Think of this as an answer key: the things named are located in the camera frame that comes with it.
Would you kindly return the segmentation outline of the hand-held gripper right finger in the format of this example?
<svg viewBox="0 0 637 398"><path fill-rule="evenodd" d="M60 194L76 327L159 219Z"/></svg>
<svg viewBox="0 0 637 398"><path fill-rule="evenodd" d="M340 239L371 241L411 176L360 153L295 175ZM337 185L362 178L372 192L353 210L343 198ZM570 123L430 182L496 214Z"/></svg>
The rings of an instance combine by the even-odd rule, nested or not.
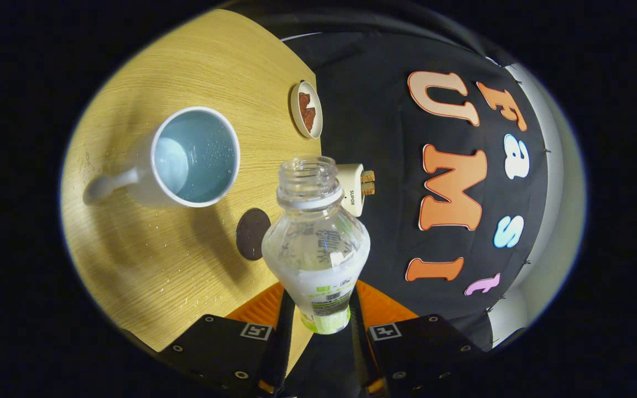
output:
<svg viewBox="0 0 637 398"><path fill-rule="evenodd" d="M486 356L438 314L418 316L366 282L349 301L356 372L369 397L422 397Z"/></svg>

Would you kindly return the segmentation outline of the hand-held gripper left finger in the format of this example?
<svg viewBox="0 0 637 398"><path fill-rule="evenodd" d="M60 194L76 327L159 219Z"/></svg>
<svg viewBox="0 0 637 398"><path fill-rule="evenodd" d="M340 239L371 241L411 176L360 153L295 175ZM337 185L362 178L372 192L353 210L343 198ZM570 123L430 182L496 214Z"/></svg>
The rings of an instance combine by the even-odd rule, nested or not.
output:
<svg viewBox="0 0 637 398"><path fill-rule="evenodd" d="M293 319L294 301L275 283L225 317L202 315L157 358L225 397L278 397Z"/></svg>

